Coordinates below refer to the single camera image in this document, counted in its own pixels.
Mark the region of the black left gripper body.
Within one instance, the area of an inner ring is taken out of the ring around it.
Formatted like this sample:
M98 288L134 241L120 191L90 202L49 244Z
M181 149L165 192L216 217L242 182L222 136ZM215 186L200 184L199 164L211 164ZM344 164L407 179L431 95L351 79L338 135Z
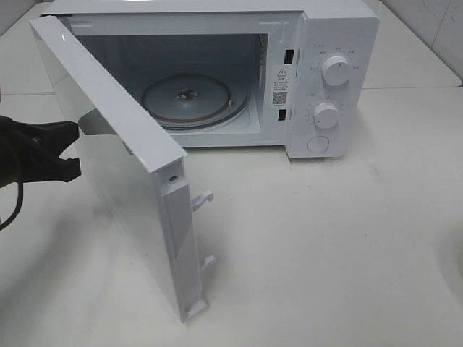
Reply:
M33 129L1 116L1 187L11 183L37 182L39 173L33 164Z

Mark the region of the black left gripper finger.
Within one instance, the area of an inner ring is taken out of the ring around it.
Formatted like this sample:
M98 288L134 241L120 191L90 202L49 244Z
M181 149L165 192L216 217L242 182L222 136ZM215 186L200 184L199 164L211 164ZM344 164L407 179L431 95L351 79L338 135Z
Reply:
M23 124L21 133L30 149L46 158L58 158L79 138L79 127L71 121Z
M80 176L79 158L27 159L22 166L24 183L61 181L70 182Z

